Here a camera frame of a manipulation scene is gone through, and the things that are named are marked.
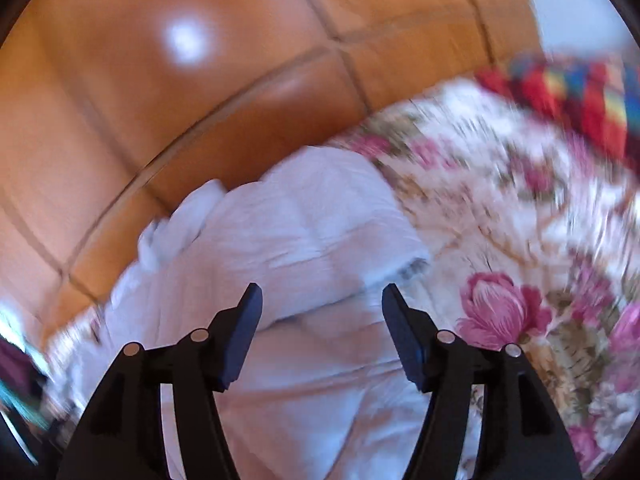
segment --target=floral blanket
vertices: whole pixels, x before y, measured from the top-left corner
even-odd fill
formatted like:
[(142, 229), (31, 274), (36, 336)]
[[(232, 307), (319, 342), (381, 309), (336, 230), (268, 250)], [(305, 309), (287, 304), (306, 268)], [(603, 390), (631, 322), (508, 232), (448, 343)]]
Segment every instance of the floral blanket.
[(595, 476), (640, 412), (632, 173), (463, 79), (329, 144), (373, 161), (433, 253), (412, 306), (470, 344), (518, 342)]

